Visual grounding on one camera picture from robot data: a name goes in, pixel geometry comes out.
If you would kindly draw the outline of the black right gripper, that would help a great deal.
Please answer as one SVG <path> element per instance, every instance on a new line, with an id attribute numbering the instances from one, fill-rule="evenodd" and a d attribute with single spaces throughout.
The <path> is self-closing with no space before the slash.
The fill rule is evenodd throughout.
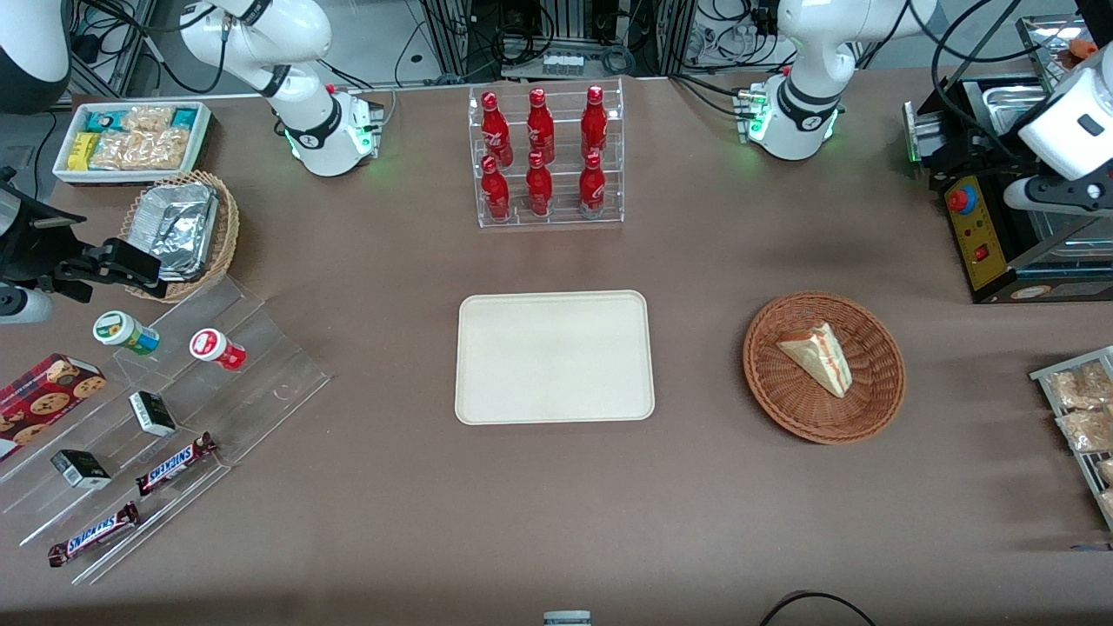
<path id="1" fill-rule="evenodd" d="M 57 211 L 17 190 L 13 177 L 14 170 L 3 170 L 4 288 L 43 290 L 75 302 L 90 302 L 92 286 L 59 273 L 68 262 L 83 260 L 89 245 L 76 237 L 72 226 L 83 224 L 87 217 Z M 162 300 L 167 283 L 160 270 L 162 262 L 124 239 L 109 238 L 96 247 L 96 278 L 104 284 L 141 290 L 147 296 Z"/>

